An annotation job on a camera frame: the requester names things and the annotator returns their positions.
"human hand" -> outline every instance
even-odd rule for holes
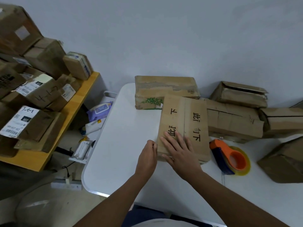
[[[148,181],[154,173],[156,166],[157,144],[152,140],[148,140],[139,156],[135,175],[143,177]]]
[[[175,134],[179,143],[166,131],[164,132],[165,137],[160,137],[161,141],[172,155],[172,158],[167,155],[162,156],[182,179],[189,182],[197,174],[203,171],[198,158],[194,154],[190,139],[185,137],[185,143],[179,132],[176,131]]]

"person's right arm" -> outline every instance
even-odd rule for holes
[[[167,132],[164,134],[161,141],[172,157],[163,157],[207,201],[228,227],[288,226],[204,173],[187,137],[185,143],[180,133],[176,132],[177,142]]]

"person's right hand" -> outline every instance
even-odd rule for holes
[[[185,137],[185,143],[179,132],[176,131],[175,134],[179,143],[167,132],[164,132],[165,137],[160,137],[161,141],[172,155],[172,158],[167,155],[162,156],[182,179],[189,182],[191,179],[195,178],[196,174],[201,173],[202,169],[198,158],[194,154],[190,139]]]

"forearm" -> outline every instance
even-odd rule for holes
[[[123,186],[97,205],[74,227],[120,227],[136,196],[147,180],[139,175],[131,176]]]
[[[189,183],[228,227],[287,226],[245,198],[224,187],[204,172],[201,172]]]

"barcode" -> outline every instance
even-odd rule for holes
[[[17,134],[18,134],[18,132],[15,132],[15,131],[9,130],[9,129],[7,129],[5,132],[8,132],[8,133],[11,133],[11,134],[14,134],[14,135],[17,135]]]
[[[27,93],[27,94],[29,93],[29,91],[27,91],[27,90],[24,89],[24,88],[22,88],[21,90],[24,91],[24,92]]]

